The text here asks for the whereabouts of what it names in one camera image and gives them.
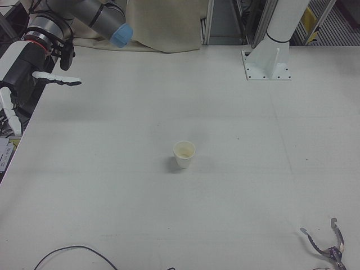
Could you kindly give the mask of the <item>white dexterous robot hand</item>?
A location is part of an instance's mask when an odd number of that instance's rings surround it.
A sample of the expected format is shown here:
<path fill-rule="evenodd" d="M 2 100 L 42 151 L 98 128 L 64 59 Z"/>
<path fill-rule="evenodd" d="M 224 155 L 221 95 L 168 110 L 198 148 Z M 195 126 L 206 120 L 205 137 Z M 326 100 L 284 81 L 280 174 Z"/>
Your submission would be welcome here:
<path fill-rule="evenodd" d="M 16 108 L 26 103 L 38 82 L 77 86 L 80 78 L 59 76 L 43 70 L 47 53 L 33 41 L 16 41 L 1 57 L 1 110 L 14 135 L 21 136 L 23 126 Z"/>

